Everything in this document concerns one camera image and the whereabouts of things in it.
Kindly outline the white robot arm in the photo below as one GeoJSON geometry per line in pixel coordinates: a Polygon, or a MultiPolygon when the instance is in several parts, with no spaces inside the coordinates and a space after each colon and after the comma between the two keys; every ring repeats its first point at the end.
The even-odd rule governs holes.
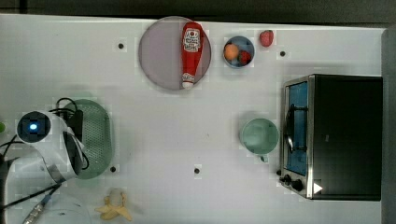
{"type": "Polygon", "coordinates": [[[18,120],[16,137],[34,151],[1,161],[1,224],[91,224],[83,203],[59,192],[83,167],[73,130],[53,113],[32,111],[18,120]]]}

